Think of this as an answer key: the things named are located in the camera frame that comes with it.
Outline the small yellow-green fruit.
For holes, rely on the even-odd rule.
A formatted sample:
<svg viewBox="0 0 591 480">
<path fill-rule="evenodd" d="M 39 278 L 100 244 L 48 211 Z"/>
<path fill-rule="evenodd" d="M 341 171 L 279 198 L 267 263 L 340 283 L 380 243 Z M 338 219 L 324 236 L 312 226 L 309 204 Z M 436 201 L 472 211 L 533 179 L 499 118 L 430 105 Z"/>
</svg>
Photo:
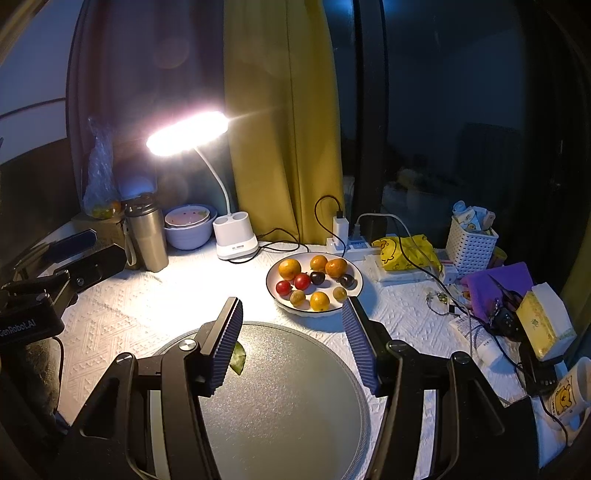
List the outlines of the small yellow-green fruit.
<svg viewBox="0 0 591 480">
<path fill-rule="evenodd" d="M 332 296 L 335 298 L 335 301 L 342 303 L 346 300 L 346 297 L 348 297 L 348 292 L 346 292 L 344 287 L 338 286 L 332 289 Z"/>
</svg>

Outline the orange kumquat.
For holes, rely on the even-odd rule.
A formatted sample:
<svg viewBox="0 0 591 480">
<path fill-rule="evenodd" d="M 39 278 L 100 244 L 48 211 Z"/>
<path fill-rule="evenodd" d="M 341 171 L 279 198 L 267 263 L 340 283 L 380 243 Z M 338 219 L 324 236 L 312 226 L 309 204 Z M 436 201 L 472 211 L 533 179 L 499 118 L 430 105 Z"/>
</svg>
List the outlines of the orange kumquat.
<svg viewBox="0 0 591 480">
<path fill-rule="evenodd" d="M 310 298 L 311 309 L 315 312 L 328 311 L 331 306 L 329 296 L 322 291 L 315 291 Z"/>
<path fill-rule="evenodd" d="M 315 255 L 311 258 L 310 268 L 315 272 L 325 272 L 325 266 L 328 264 L 328 259 L 324 255 Z"/>
</svg>

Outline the large orange tangerine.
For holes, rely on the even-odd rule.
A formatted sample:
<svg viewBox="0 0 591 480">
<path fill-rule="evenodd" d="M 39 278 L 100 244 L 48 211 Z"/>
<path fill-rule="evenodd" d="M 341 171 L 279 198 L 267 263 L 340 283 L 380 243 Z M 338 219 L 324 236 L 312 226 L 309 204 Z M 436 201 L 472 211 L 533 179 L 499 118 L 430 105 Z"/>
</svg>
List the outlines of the large orange tangerine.
<svg viewBox="0 0 591 480">
<path fill-rule="evenodd" d="M 349 264 L 344 258 L 333 258 L 325 263 L 325 274 L 332 279 L 339 279 L 348 272 Z"/>
</svg>

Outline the red cherry tomato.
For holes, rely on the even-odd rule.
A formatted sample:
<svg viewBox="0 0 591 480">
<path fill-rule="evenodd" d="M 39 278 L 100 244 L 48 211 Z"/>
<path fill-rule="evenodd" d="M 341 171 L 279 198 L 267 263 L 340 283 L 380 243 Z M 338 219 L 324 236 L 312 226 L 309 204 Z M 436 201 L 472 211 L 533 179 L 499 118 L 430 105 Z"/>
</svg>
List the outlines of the red cherry tomato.
<svg viewBox="0 0 591 480">
<path fill-rule="evenodd" d="M 280 297 L 288 297 L 293 291 L 293 285 L 290 284 L 290 281 L 281 280 L 276 283 L 276 293 L 280 295 Z"/>
<path fill-rule="evenodd" d="M 294 277 L 294 287 L 297 290 L 305 291 L 311 285 L 311 277 L 307 273 L 300 273 Z"/>
</svg>

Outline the orange with leaf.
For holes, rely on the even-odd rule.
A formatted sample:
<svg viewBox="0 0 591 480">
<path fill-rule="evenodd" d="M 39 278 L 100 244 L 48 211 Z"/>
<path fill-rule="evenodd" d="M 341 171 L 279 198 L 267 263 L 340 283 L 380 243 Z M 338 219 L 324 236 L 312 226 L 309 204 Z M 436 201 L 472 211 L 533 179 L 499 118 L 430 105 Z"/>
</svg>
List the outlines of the orange with leaf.
<svg viewBox="0 0 591 480">
<path fill-rule="evenodd" d="M 280 262 L 277 271 L 283 280 L 291 281 L 301 274 L 301 263 L 297 259 L 287 258 Z"/>
</svg>

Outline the tan kiwi-like fruit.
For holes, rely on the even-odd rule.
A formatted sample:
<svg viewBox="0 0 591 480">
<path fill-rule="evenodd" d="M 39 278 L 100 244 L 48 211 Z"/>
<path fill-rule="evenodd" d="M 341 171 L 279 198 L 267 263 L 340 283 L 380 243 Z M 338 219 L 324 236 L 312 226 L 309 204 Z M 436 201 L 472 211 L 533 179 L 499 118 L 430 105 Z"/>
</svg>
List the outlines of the tan kiwi-like fruit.
<svg viewBox="0 0 591 480">
<path fill-rule="evenodd" d="M 305 301 L 304 291 L 295 289 L 293 292 L 291 292 L 291 294 L 290 294 L 291 306 L 293 306 L 294 308 L 298 308 L 301 306 L 301 304 L 304 303 L 304 301 Z"/>
</svg>

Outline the green leaf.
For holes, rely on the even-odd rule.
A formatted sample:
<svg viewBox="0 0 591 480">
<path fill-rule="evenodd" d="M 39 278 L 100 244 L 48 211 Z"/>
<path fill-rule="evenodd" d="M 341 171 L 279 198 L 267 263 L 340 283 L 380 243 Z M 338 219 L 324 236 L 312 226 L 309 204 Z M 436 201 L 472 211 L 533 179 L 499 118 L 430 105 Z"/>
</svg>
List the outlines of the green leaf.
<svg viewBox="0 0 591 480">
<path fill-rule="evenodd" d="M 229 361 L 229 367 L 236 375 L 242 375 L 243 369 L 245 368 L 246 352 L 245 348 L 239 342 L 235 343 L 233 347 L 231 358 Z"/>
</svg>

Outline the steel tumbler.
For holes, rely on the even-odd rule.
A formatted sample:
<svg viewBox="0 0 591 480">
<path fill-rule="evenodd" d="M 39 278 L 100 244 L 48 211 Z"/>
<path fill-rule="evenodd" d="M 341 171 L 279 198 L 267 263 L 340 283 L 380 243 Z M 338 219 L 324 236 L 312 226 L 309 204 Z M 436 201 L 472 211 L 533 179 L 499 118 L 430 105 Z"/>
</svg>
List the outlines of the steel tumbler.
<svg viewBox="0 0 591 480">
<path fill-rule="evenodd" d="M 164 218 L 153 194 L 144 193 L 125 203 L 124 215 L 145 269 L 159 272 L 168 265 Z"/>
</svg>

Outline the clear plastic bag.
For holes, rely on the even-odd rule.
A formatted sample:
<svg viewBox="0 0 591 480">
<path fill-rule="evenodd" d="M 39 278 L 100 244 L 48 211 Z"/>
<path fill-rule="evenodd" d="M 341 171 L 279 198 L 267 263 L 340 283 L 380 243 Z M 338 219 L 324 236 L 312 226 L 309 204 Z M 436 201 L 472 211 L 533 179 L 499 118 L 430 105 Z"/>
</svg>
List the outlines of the clear plastic bag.
<svg viewBox="0 0 591 480">
<path fill-rule="evenodd" d="M 84 213 L 97 220 L 106 220 L 120 211 L 119 194 L 113 176 L 112 128 L 97 118 L 88 118 L 94 138 L 88 158 L 87 185 L 82 197 Z"/>
</svg>

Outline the white flat box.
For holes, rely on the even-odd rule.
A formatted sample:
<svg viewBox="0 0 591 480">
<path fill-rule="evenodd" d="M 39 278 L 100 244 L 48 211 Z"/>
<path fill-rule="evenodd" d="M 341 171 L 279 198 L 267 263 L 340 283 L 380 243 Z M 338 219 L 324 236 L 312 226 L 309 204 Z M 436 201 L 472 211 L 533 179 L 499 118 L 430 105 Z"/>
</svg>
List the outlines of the white flat box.
<svg viewBox="0 0 591 480">
<path fill-rule="evenodd" d="M 362 261 L 363 273 L 370 279 L 382 284 L 408 284 L 422 281 L 433 280 L 433 277 L 418 269 L 406 271 L 386 271 L 384 270 L 379 256 L 367 256 Z"/>
</svg>

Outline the lavender bowl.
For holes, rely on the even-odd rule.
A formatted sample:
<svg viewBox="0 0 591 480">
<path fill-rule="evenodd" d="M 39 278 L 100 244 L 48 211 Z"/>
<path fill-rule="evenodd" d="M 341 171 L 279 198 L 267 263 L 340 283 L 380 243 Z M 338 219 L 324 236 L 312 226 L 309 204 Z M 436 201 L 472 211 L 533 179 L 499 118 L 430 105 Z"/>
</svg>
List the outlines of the lavender bowl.
<svg viewBox="0 0 591 480">
<path fill-rule="evenodd" d="M 202 204 L 187 204 L 171 209 L 164 215 L 167 243 L 182 251 L 204 246 L 212 235 L 212 223 L 217 210 Z"/>
</svg>

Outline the white bowl with dark rim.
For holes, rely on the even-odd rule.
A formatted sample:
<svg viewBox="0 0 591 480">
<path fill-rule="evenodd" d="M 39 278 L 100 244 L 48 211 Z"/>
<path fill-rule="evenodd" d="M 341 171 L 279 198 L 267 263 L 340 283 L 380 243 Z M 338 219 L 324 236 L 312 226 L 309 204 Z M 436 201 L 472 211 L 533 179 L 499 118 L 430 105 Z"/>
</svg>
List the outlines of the white bowl with dark rim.
<svg viewBox="0 0 591 480">
<path fill-rule="evenodd" d="M 363 291 L 363 275 L 353 263 L 332 254 L 298 253 L 281 259 L 266 274 L 276 305 L 301 317 L 339 313 L 349 297 Z"/>
</svg>

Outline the round grey glass tray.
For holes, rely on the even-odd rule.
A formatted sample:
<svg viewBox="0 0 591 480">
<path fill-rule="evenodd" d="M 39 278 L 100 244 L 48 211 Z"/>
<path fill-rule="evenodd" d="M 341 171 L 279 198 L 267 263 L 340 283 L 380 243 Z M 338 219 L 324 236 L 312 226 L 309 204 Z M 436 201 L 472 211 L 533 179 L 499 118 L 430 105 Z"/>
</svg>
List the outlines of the round grey glass tray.
<svg viewBox="0 0 591 480">
<path fill-rule="evenodd" d="M 287 327 L 249 322 L 238 341 L 242 373 L 198 404 L 223 479 L 356 479 L 370 414 L 335 352 Z"/>
</svg>

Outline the white power strip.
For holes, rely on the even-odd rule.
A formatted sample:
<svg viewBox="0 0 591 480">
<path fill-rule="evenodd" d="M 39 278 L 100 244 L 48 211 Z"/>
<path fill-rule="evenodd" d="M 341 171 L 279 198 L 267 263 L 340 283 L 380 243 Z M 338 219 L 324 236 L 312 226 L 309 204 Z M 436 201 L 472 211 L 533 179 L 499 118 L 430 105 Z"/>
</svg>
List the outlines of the white power strip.
<svg viewBox="0 0 591 480">
<path fill-rule="evenodd" d="M 380 255 L 380 249 L 370 246 L 370 244 L 363 238 L 358 240 L 349 239 L 348 246 L 344 249 L 341 241 L 334 237 L 329 237 L 325 242 L 325 248 L 329 254 L 345 256 L 347 260 L 353 262 L 362 261 L 367 256 Z"/>
</svg>

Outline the yellow duck snack bag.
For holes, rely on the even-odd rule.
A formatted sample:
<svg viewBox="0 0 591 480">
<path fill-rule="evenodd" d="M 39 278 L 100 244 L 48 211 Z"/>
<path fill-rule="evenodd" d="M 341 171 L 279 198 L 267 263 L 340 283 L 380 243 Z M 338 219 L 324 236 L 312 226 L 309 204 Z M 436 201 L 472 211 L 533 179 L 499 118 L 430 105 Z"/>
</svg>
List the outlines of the yellow duck snack bag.
<svg viewBox="0 0 591 480">
<path fill-rule="evenodd" d="M 402 272 L 417 267 L 441 270 L 433 245 L 425 235 L 412 237 L 383 237 L 372 242 L 380 250 L 380 262 L 385 271 Z"/>
</svg>

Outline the white cream tube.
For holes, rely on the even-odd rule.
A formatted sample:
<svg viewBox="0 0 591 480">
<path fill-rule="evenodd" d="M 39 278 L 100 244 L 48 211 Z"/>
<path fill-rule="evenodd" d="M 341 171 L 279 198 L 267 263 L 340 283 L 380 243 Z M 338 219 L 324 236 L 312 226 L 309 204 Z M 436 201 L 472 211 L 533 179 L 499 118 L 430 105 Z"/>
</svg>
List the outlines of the white cream tube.
<svg viewBox="0 0 591 480">
<path fill-rule="evenodd" d="M 493 368 L 503 359 L 503 354 L 493 336 L 474 317 L 457 316 L 450 321 L 450 327 L 464 346 L 468 348 L 468 353 L 475 357 L 480 364 Z"/>
</svg>

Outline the white charger plug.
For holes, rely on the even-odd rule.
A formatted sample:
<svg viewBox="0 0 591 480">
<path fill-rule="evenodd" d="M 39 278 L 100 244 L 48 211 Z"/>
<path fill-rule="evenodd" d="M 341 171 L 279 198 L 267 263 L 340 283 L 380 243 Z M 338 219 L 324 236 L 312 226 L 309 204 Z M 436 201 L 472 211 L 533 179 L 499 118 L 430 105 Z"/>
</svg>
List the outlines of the white charger plug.
<svg viewBox="0 0 591 480">
<path fill-rule="evenodd" d="M 335 216 L 332 219 L 332 231 L 334 232 L 335 239 L 341 239 L 345 243 L 349 239 L 349 221 L 345 216 Z"/>
</svg>

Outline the purple cloth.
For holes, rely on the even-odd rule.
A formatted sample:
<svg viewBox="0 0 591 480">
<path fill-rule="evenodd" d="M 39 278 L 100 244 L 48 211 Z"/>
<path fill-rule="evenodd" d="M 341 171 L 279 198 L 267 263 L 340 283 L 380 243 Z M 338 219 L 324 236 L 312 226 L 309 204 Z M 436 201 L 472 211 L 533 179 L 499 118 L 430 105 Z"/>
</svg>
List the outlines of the purple cloth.
<svg viewBox="0 0 591 480">
<path fill-rule="evenodd" d="M 503 299 L 503 291 L 524 297 L 533 287 L 533 280 L 526 263 L 519 262 L 464 276 L 461 284 L 468 288 L 473 313 L 481 320 L 488 320 L 496 301 Z"/>
</svg>

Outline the white perforated basket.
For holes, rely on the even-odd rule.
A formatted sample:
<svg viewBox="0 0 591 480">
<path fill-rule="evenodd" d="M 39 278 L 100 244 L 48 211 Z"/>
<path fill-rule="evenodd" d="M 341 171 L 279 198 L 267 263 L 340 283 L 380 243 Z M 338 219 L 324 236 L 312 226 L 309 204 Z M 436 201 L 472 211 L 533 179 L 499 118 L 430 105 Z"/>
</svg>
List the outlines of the white perforated basket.
<svg viewBox="0 0 591 480">
<path fill-rule="evenodd" d="M 446 244 L 449 259 L 464 277 L 486 270 L 499 236 L 493 230 L 474 232 L 463 229 L 453 218 Z"/>
</svg>

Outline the yellow tissue box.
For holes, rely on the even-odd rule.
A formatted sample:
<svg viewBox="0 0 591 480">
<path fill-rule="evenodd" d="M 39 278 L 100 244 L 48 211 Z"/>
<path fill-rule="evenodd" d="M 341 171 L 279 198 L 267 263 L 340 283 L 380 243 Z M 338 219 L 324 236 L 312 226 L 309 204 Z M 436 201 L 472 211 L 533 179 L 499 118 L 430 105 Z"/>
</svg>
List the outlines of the yellow tissue box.
<svg viewBox="0 0 591 480">
<path fill-rule="evenodd" d="M 576 338 L 565 304 L 547 282 L 526 293 L 517 316 L 540 361 L 562 356 Z"/>
</svg>

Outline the white duck mug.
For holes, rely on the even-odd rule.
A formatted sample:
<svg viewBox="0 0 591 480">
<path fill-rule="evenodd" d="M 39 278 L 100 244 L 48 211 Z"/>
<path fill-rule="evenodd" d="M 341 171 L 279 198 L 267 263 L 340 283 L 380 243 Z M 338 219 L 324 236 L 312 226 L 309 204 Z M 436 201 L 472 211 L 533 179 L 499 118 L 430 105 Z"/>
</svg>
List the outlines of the white duck mug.
<svg viewBox="0 0 591 480">
<path fill-rule="evenodd" d="M 588 357 L 581 357 L 545 401 L 549 412 L 563 425 L 569 425 L 590 407 L 590 365 Z"/>
</svg>

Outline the yellow curtain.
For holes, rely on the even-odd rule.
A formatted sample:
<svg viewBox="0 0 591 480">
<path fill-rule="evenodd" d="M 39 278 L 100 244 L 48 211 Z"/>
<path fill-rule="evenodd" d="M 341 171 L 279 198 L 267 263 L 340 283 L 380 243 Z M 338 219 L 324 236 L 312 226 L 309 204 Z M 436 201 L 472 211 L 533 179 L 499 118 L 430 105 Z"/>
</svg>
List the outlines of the yellow curtain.
<svg viewBox="0 0 591 480">
<path fill-rule="evenodd" d="M 223 67 L 239 208 L 256 234 L 325 244 L 344 188 L 337 75 L 322 2 L 225 2 Z"/>
</svg>

